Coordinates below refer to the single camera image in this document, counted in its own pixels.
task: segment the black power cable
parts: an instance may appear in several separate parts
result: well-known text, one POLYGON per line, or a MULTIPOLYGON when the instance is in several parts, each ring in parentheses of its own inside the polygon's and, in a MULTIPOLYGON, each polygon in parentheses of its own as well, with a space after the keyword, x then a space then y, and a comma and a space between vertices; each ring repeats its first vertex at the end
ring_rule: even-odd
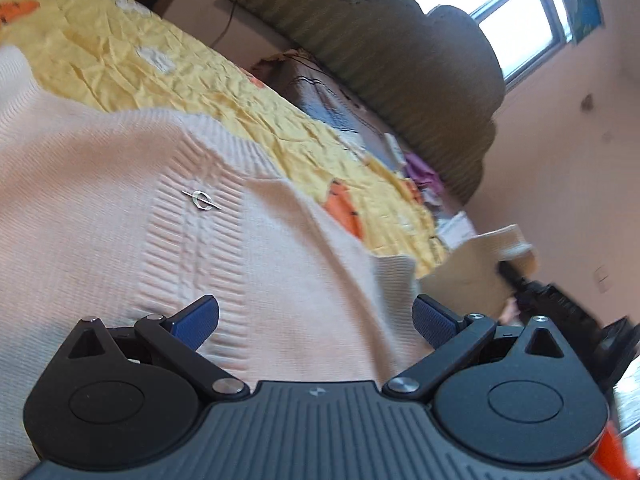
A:
POLYGON ((229 20, 228 22, 226 22, 225 28, 222 30, 222 32, 220 32, 220 35, 215 40, 213 40, 213 43, 209 45, 211 48, 215 48, 216 45, 220 43, 220 40, 222 40, 222 38, 224 38, 225 35, 228 33, 229 27, 231 27, 231 21, 233 21, 234 13, 236 12, 237 6, 238 6, 238 0, 234 0, 233 5, 231 7, 231 14, 229 15, 229 20))
POLYGON ((305 57, 299 57, 299 56, 294 56, 293 54, 283 54, 284 57, 288 57, 289 59, 292 59, 293 61, 297 61, 298 63, 300 63, 300 65, 304 65, 306 66, 309 70, 314 70, 315 72, 319 72, 323 75, 328 75, 324 70, 320 70, 319 68, 314 68, 311 65, 305 63, 304 61, 302 61, 302 59, 305 59, 305 57))

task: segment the quilted headboard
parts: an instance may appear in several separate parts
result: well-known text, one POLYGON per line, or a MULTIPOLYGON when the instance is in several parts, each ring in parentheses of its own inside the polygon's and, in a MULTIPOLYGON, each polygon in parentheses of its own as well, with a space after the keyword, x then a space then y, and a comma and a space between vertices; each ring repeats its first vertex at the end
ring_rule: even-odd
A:
POLYGON ((462 10, 415 0, 238 0, 308 50, 441 175, 463 203, 478 188, 505 86, 462 10))

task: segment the gray ribbed plate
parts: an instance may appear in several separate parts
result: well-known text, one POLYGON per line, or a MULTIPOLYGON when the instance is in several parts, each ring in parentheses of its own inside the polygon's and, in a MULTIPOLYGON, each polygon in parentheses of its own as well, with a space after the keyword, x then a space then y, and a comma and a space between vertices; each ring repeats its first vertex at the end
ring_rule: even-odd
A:
MULTIPOLYGON (((487 438, 499 438, 487 435, 487 438)), ((248 400, 214 405, 182 447, 128 471, 82 472, 45 462, 27 480, 603 480, 590 462, 508 470, 466 455, 416 402, 373 382, 263 382, 248 400)))

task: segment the wrinkled yellow fabric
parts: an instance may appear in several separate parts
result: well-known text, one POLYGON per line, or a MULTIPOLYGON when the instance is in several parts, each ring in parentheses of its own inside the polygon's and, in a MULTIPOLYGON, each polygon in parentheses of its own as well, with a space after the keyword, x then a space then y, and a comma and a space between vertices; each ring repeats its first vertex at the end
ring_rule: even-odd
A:
POLYGON ((324 202, 332 179, 344 181, 362 218, 364 244, 375 254, 410 254, 419 276, 444 258, 431 214, 412 200, 401 179, 376 160, 365 166, 334 130, 259 88, 203 43, 114 0, 38 1, 33 14, 0 26, 0 42, 21 49, 45 89, 107 112, 169 107, 209 114, 233 134, 258 142, 316 202, 324 202), (175 69, 161 73, 137 54, 138 47, 159 50, 175 69))

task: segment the pink knit sweater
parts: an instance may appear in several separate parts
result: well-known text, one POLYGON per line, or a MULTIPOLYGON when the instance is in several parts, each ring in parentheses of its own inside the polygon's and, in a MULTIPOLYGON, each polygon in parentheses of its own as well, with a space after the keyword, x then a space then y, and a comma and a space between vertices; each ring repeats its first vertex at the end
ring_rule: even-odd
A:
POLYGON ((373 257, 256 144, 204 115, 61 99, 13 47, 0 49, 0 204, 0 478, 36 462, 24 401, 86 314, 127 326, 213 294, 220 324, 200 351, 252 386, 383 381, 427 351, 413 261, 373 257))

